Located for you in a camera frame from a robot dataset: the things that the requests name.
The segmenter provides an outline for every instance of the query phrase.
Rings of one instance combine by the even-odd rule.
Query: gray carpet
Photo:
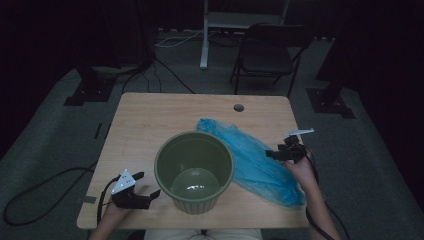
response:
[[[290,99],[299,128],[316,130],[303,136],[303,140],[315,153],[327,201],[343,219],[352,239],[424,239],[423,213],[358,95],[347,89],[341,93],[356,119],[317,114],[312,109],[305,89],[326,86],[326,82],[314,79],[330,46],[326,41],[314,41],[305,52]],[[200,41],[189,41],[173,48],[157,48],[156,54],[196,93],[232,94],[233,86],[228,80],[237,48],[211,45],[206,71],[199,69],[200,51]],[[71,167],[88,167],[98,159],[106,126],[113,119],[126,79],[118,79],[108,102],[85,103],[81,107],[63,106],[79,84],[76,71],[58,81],[0,162],[2,210],[9,199],[35,183]],[[240,84],[239,94],[285,95],[287,86],[287,78],[275,86],[272,80],[250,79]],[[125,91],[189,93],[158,62],[144,76],[140,74],[129,81]],[[102,128],[95,138],[100,123]],[[43,213],[80,173],[59,177],[18,201],[10,210],[12,220],[24,222]],[[76,219],[90,179],[91,174],[84,176],[50,214],[33,224],[12,227],[1,222],[0,239],[85,239],[87,231],[76,226]],[[131,232],[117,231],[111,239],[126,239]],[[308,239],[306,229],[264,229],[263,235],[265,239]]]

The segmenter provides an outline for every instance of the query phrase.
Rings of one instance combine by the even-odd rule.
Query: pants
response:
[[[146,230],[145,240],[262,240],[260,229]]]

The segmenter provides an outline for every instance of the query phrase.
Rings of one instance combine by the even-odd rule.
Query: green bucket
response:
[[[211,210],[230,185],[234,161],[218,138],[202,132],[180,133],[156,155],[155,177],[181,211],[198,215]]]

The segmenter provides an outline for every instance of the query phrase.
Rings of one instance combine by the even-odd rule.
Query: black chair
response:
[[[240,44],[240,50],[231,74],[236,83],[234,94],[237,95],[241,76],[273,77],[275,84],[282,76],[292,74],[287,98],[290,97],[294,80],[299,68],[300,56],[314,39],[313,32],[307,26],[275,25],[258,23],[250,26]],[[297,49],[290,56],[288,49]]]

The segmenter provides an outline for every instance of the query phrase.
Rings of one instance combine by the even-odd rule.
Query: blue plastic bag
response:
[[[270,150],[260,140],[213,119],[201,119],[197,130],[221,139],[235,162],[233,181],[250,192],[286,207],[303,205],[304,194],[296,179],[281,165],[265,155]]]

